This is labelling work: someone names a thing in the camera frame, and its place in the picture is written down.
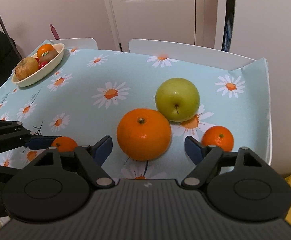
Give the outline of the brownish yellow apple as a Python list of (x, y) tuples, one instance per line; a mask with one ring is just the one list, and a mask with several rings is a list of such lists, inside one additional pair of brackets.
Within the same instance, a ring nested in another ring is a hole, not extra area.
[(15, 68), (15, 75), (18, 80), (24, 80), (39, 70), (39, 63), (33, 57), (22, 59)]

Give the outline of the small mandarin orange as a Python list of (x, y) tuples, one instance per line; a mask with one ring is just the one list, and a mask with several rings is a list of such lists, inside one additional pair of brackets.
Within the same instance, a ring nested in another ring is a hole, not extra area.
[(234, 147), (234, 137), (226, 127), (213, 126), (205, 131), (201, 139), (201, 144), (204, 146), (219, 146), (224, 151), (231, 152)]

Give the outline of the large orange on table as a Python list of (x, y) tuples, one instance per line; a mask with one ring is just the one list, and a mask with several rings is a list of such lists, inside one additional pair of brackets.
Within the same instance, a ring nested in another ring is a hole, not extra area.
[(171, 126), (159, 111), (137, 108), (120, 120), (117, 142), (121, 150), (133, 160), (156, 159), (170, 146)]

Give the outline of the large green apple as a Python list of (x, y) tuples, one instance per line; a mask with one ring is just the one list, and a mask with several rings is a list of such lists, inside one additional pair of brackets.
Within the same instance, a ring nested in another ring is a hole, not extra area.
[(169, 121), (184, 122), (197, 113), (200, 95), (192, 82), (174, 77), (159, 86), (155, 94), (155, 103), (157, 110)]

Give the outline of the daisy print blue tablecloth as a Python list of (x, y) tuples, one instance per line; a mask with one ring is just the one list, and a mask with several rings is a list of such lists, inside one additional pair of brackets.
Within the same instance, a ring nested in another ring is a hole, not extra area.
[(265, 59), (236, 70), (189, 60), (110, 50), (65, 50), (60, 64), (33, 86), (7, 80), (0, 88), (0, 120), (19, 121), (38, 135), (63, 135), (80, 145), (116, 137), (124, 114), (155, 109), (158, 87), (173, 77), (192, 82), (200, 106), (192, 120), (172, 124), (171, 145), (159, 158), (139, 162), (114, 144), (103, 169), (114, 179), (183, 179), (193, 168), (184, 151), (191, 135), (200, 140), (207, 129), (224, 126), (234, 149), (247, 146), (267, 163), (272, 160), (269, 74)]

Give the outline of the brown kiwi with sticker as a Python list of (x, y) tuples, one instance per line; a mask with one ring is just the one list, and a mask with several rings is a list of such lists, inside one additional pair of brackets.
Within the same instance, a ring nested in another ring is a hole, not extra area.
[(39, 63), (50, 62), (54, 59), (59, 53), (56, 50), (49, 50), (44, 52), (39, 58)]

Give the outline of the large orange in plate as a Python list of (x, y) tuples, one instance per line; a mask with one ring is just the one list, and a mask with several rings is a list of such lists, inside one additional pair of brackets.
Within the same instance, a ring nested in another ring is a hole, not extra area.
[(54, 50), (54, 47), (52, 44), (44, 44), (41, 47), (38, 48), (36, 54), (37, 58), (41, 59), (42, 56), (46, 55), (47, 52)]

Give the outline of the cream yellow fruit plate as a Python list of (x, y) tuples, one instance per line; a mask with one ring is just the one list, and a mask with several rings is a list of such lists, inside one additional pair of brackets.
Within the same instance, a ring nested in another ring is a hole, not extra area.
[(11, 81), (19, 87), (28, 87), (51, 73), (64, 57), (65, 45), (44, 44), (37, 54), (22, 59), (13, 70)]

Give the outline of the left white chair back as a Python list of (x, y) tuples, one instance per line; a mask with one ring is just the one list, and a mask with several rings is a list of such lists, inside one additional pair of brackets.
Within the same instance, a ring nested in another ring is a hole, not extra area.
[(51, 40), (52, 44), (62, 43), (65, 45), (66, 49), (78, 48), (78, 49), (96, 49), (98, 50), (98, 45), (95, 39), (91, 37), (85, 38), (66, 38), (60, 40)]

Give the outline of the white chair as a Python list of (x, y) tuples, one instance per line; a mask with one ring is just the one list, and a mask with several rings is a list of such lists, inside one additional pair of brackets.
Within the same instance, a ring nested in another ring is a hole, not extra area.
[(135, 54), (163, 56), (223, 70), (235, 70), (254, 62), (254, 59), (217, 49), (137, 38), (129, 42), (129, 50)]
[(66, 38), (60, 40), (51, 40), (52, 44), (62, 43), (65, 45), (66, 49), (78, 48), (78, 49), (96, 49), (98, 50), (98, 45), (95, 39), (91, 37), (85, 38)]

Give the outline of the right white chair back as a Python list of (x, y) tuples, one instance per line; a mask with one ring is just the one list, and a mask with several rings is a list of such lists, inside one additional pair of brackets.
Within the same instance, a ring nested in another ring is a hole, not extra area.
[(223, 70), (235, 70), (254, 62), (254, 59), (217, 49), (137, 38), (129, 42), (129, 50), (135, 54), (163, 56)]

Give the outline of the black tripod pole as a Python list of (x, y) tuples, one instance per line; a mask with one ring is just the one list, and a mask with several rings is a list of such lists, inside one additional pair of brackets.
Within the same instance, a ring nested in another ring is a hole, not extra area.
[(7, 37), (7, 39), (8, 39), (8, 41), (9, 41), (11, 47), (13, 48), (14, 52), (15, 52), (16, 55), (18, 56), (18, 59), (21, 61), (21, 60), (22, 60), (22, 56), (21, 56), (21, 54), (19, 53), (18, 49), (16, 48), (16, 45), (15, 45), (14, 41), (13, 41), (13, 40), (11, 39), (11, 37), (9, 36), (8, 31), (7, 31), (7, 29), (6, 29), (5, 25), (4, 25), (4, 22), (3, 22), (3, 20), (2, 20), (1, 15), (0, 15), (0, 26), (1, 26), (2, 30), (3, 30), (3, 33), (4, 33), (5, 36)]

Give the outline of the white panel door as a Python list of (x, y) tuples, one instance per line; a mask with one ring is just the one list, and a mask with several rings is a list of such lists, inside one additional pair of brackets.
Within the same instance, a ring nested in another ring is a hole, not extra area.
[(114, 40), (133, 38), (203, 44), (204, 0), (105, 0)]

